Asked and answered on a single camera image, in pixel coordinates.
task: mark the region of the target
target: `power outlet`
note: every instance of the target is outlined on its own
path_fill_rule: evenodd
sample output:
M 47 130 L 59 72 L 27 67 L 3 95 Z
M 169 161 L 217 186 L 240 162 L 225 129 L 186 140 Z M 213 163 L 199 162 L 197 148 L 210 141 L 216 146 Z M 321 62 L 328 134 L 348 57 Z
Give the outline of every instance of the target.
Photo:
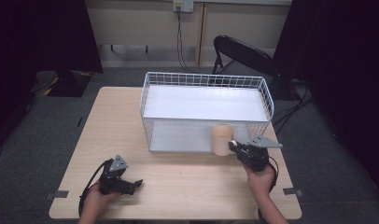
M 193 12 L 193 0 L 175 0 L 173 1 L 173 11 Z

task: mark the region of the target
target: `beige cup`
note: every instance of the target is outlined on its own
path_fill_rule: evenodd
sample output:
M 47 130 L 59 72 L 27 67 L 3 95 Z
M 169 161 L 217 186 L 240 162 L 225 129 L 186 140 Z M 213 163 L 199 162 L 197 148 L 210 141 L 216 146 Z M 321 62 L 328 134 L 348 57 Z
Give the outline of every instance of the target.
M 233 139 L 233 127 L 218 124 L 212 129 L 212 152 L 219 156 L 232 154 L 228 143 Z

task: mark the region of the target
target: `light wood tabletop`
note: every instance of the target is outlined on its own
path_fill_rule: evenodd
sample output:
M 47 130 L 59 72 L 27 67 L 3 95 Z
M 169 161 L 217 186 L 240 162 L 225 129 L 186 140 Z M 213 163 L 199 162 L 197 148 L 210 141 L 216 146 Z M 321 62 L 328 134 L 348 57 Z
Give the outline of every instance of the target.
M 100 89 L 59 187 L 69 193 L 54 199 L 50 217 L 78 218 L 82 190 L 100 164 L 119 154 L 129 163 L 122 179 L 144 182 L 134 195 L 119 196 L 102 219 L 258 219 L 246 172 L 234 154 L 148 151 L 139 109 L 141 92 L 141 88 Z M 276 140 L 272 125 L 264 135 Z M 285 218 L 298 219 L 302 211 L 297 196 L 283 192 L 292 183 L 281 149 L 269 148 L 269 153 L 280 171 L 271 197 Z

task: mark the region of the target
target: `wire basket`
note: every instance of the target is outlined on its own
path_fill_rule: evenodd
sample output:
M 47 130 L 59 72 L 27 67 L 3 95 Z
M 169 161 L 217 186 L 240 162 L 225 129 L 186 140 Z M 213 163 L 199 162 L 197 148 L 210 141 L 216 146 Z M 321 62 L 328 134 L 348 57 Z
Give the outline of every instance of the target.
M 274 103 L 263 77 L 148 72 L 140 112 L 150 151 L 211 152 L 211 129 L 234 139 L 263 134 Z

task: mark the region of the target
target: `person's left hand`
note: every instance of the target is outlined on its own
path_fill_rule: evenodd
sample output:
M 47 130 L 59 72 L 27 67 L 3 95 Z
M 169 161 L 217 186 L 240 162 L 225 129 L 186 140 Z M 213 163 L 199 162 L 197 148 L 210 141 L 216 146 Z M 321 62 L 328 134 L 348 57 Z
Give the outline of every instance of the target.
M 107 206 L 119 196 L 117 192 L 104 195 L 100 192 L 99 188 L 100 184 L 96 182 L 89 189 L 78 223 L 95 222 L 103 214 Z

